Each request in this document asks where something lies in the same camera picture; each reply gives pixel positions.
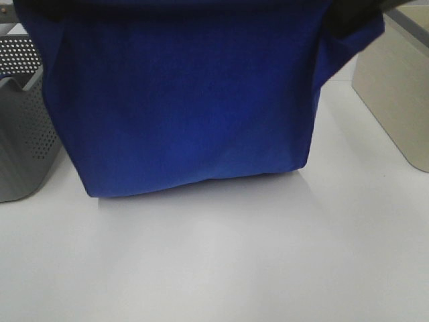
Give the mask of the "black right gripper finger blurred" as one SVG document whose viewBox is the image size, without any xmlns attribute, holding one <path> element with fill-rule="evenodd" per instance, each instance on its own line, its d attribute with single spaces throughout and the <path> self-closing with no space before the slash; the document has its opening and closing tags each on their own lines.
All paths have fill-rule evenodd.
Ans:
<svg viewBox="0 0 429 322">
<path fill-rule="evenodd" d="M 427 7 L 428 1 L 331 1 L 326 12 L 326 30 L 334 38 L 345 38 L 385 13 L 402 27 L 422 31 L 421 26 L 398 10 L 403 6 Z"/>
</svg>

